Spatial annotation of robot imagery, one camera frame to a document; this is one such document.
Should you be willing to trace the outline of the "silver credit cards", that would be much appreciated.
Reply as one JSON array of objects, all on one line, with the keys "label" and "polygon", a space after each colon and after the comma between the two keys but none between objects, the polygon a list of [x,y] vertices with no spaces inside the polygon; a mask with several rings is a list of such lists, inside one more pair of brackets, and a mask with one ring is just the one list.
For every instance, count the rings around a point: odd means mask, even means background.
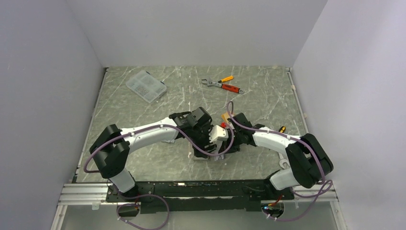
[{"label": "silver credit cards", "polygon": [[168,140],[163,140],[162,142],[165,142],[165,143],[175,143],[175,140],[174,140],[174,139],[168,139]]}]

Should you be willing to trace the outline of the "grey card holder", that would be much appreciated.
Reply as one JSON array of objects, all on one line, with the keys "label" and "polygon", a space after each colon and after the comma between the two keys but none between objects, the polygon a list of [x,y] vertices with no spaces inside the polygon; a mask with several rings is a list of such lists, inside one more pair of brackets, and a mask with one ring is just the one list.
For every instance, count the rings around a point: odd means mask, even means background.
[{"label": "grey card holder", "polygon": [[210,159],[213,159],[214,161],[220,161],[225,159],[224,154],[211,154],[211,155],[205,155],[205,157],[197,157],[192,155],[192,160],[194,161],[209,161]]}]

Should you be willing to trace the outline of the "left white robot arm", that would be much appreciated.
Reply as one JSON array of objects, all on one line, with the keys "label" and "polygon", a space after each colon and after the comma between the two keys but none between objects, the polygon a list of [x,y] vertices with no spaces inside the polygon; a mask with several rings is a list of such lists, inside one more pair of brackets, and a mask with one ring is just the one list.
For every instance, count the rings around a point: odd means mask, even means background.
[{"label": "left white robot arm", "polygon": [[212,117],[202,107],[191,112],[173,113],[139,127],[118,128],[112,124],[101,132],[89,152],[102,178],[118,188],[123,200],[132,201],[137,196],[138,186],[125,167],[129,154],[158,142],[185,138],[192,143],[195,155],[207,158],[214,150],[209,143],[212,127]]}]

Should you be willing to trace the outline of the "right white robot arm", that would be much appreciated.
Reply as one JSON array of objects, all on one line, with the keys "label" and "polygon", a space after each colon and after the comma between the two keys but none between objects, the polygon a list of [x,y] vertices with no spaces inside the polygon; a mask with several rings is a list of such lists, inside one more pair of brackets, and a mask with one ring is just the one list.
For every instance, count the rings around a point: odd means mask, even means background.
[{"label": "right white robot arm", "polygon": [[289,136],[261,124],[252,125],[243,113],[228,118],[228,121],[234,128],[232,149],[245,144],[267,148],[287,157],[290,167],[266,178],[264,194],[270,199],[277,198],[288,187],[311,188],[334,169],[323,147],[310,133]]}]

